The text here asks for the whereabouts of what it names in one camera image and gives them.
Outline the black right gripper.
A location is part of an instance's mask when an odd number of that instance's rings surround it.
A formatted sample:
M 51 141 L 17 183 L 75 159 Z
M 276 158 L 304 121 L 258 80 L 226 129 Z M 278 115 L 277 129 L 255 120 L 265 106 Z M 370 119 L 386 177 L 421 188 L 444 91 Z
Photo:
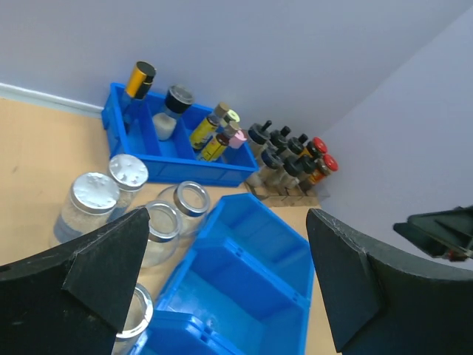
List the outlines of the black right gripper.
M 472 207 L 414 214 L 393 229 L 432 258 L 465 261 L 472 258 Z

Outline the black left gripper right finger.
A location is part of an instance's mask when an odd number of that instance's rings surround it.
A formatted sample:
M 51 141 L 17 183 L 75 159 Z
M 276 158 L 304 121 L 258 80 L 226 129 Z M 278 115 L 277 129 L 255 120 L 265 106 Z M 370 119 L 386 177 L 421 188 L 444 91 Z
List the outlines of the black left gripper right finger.
M 472 272 L 400 250 L 321 209 L 307 234 L 342 354 L 470 354 Z

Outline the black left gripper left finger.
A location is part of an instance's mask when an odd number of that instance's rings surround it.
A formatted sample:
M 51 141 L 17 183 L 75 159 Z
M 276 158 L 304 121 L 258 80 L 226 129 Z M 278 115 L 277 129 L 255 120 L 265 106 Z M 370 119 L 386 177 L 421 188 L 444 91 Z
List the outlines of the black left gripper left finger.
M 110 354 L 149 237 L 142 207 L 1 266 L 2 354 Z

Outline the round glass jar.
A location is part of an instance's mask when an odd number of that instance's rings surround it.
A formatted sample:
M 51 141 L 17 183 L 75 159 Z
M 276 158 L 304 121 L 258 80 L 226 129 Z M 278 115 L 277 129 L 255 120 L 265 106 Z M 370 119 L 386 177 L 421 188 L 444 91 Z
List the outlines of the round glass jar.
M 157 199 L 170 203 L 179 212 L 183 224 L 182 239 L 192 238 L 197 233 L 211 207 L 207 190 L 190 180 L 165 188 Z
M 148 290 L 137 283 L 123 331 L 118 333 L 112 354 L 128 354 L 152 320 L 154 305 Z
M 141 267 L 151 268 L 167 261 L 177 250 L 183 223 L 178 211 L 167 201 L 151 201 L 146 209 L 149 236 Z

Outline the foil lid jar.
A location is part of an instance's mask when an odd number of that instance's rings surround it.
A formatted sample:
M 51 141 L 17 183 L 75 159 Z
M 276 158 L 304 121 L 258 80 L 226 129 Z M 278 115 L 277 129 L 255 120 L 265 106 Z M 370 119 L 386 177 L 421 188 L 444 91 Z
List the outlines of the foil lid jar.
M 147 182 L 149 171 L 146 165 L 135 156 L 118 154 L 110 159 L 108 174 L 116 182 L 120 191 L 116 207 L 108 219 L 112 222 L 125 214 L 137 193 Z
M 106 224 L 119 197 L 118 185 L 109 176 L 100 172 L 78 176 L 57 216 L 50 245 L 67 243 Z

